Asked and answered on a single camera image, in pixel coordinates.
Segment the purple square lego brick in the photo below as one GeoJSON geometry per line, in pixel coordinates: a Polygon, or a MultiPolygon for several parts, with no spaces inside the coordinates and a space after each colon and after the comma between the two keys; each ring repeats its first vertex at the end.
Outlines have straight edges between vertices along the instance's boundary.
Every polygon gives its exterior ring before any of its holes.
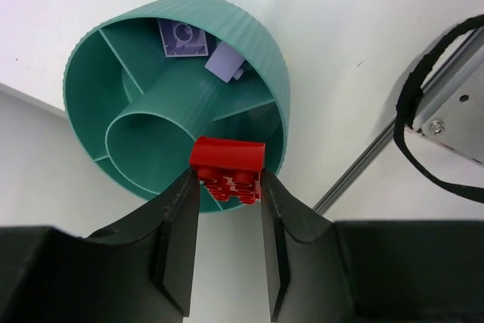
{"type": "Polygon", "coordinates": [[[205,69],[225,83],[239,80],[245,72],[246,59],[225,42],[220,42],[205,64],[205,69]]]}

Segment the red curved lego brick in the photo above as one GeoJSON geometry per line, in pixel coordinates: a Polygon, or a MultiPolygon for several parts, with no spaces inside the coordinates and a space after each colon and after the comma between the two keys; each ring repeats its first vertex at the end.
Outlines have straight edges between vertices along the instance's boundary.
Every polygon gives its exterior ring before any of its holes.
{"type": "Polygon", "coordinates": [[[218,202],[235,198],[252,205],[261,199],[264,143],[201,136],[194,143],[189,164],[218,202]]]}

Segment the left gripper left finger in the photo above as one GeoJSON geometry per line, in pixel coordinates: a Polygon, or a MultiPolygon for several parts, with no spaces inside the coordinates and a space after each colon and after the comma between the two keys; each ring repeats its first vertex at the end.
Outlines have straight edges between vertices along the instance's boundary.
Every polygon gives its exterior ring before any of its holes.
{"type": "Polygon", "coordinates": [[[121,219],[88,236],[90,241],[140,245],[149,237],[149,276],[157,290],[181,313],[190,314],[194,257],[200,212],[200,184],[186,169],[164,192],[121,219]]]}

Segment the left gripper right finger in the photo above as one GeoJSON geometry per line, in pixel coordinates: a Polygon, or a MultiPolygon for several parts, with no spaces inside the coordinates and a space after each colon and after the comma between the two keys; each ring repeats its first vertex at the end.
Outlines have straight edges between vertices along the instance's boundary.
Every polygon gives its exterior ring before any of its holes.
{"type": "Polygon", "coordinates": [[[272,319],[335,318],[332,223],[262,175],[262,230],[272,319]]]}

